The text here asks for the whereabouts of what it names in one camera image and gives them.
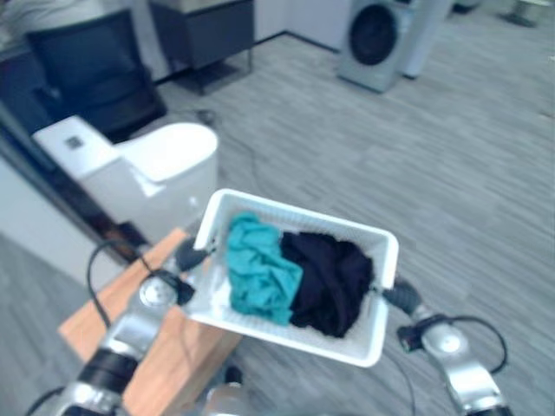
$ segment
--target gray wood-grain floor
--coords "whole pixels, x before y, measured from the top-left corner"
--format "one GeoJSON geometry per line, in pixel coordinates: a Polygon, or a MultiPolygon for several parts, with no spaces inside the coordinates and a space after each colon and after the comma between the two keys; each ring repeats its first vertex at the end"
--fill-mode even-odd
{"type": "MultiPolygon", "coordinates": [[[[420,79],[385,95],[338,80],[336,55],[288,36],[256,47],[254,73],[208,96],[176,83],[160,91],[169,120],[190,120],[193,108],[220,115],[222,186],[393,231],[400,272],[429,304],[485,317],[506,336],[510,366],[496,380],[515,415],[548,415],[555,414],[553,20],[537,29],[504,23],[496,13],[509,3],[449,19],[420,79]]],[[[86,296],[3,239],[0,259],[0,413],[17,415],[78,370],[56,326],[86,296]]],[[[405,322],[391,312],[385,348],[407,368],[419,414],[454,414],[424,357],[396,344],[405,322]]],[[[494,338],[468,331],[478,356],[494,364],[494,338]]],[[[245,371],[260,414],[408,414],[407,389],[385,358],[360,369],[245,339],[230,363],[245,371]]]]}

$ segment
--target wooden board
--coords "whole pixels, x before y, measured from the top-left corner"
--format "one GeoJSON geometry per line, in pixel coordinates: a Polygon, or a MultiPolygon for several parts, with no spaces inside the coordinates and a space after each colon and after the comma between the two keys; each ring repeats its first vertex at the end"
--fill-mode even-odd
{"type": "MultiPolygon", "coordinates": [[[[173,231],[145,255],[149,264],[160,266],[184,237],[183,231],[173,231]]],[[[125,309],[146,275],[143,265],[135,262],[99,293],[112,320],[125,309]]],[[[59,332],[86,361],[106,329],[92,302],[87,302],[59,332]]],[[[178,414],[194,403],[240,339],[241,335],[188,320],[179,308],[173,308],[125,392],[126,409],[133,416],[178,414]]]]}

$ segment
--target laundry basket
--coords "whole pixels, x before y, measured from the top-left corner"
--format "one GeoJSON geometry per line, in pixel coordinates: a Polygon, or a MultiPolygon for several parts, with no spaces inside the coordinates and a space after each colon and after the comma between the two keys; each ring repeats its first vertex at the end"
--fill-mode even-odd
{"type": "Polygon", "coordinates": [[[370,367],[380,358],[388,317],[388,305],[379,292],[391,288],[399,244],[390,232],[334,218],[318,212],[281,204],[233,190],[220,190],[212,195],[195,241],[195,249],[216,251],[202,272],[192,277],[197,289],[185,306],[191,319],[261,340],[276,342],[333,360],[359,367],[370,367]],[[230,304],[231,285],[225,265],[225,249],[229,224],[242,212],[256,213],[260,220],[283,231],[311,231],[333,235],[339,240],[356,243],[372,257],[375,280],[365,296],[361,313],[342,339],[323,335],[313,328],[279,326],[252,315],[242,315],[230,304]]]}

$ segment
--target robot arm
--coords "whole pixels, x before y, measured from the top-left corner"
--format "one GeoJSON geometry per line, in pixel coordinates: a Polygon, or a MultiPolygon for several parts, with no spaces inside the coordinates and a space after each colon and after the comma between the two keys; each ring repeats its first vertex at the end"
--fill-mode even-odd
{"type": "Polygon", "coordinates": [[[69,384],[49,416],[115,416],[135,369],[158,336],[173,305],[187,303],[194,290],[180,280],[180,272],[200,264],[207,256],[186,240],[164,264],[141,284],[126,311],[115,321],[77,380],[69,384]]]}
{"type": "Polygon", "coordinates": [[[473,356],[468,339],[444,315],[435,314],[416,289],[398,282],[386,299],[413,321],[397,334],[407,351],[424,349],[441,373],[455,409],[465,416],[512,416],[492,375],[473,356]]]}

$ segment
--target white toilet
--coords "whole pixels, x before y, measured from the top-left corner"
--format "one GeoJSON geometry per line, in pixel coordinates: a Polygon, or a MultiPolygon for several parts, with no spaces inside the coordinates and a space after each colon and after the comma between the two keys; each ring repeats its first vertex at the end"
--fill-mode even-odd
{"type": "Polygon", "coordinates": [[[73,116],[33,138],[116,223],[130,221],[150,243],[200,219],[216,190],[218,137],[200,124],[114,145],[73,116]]]}

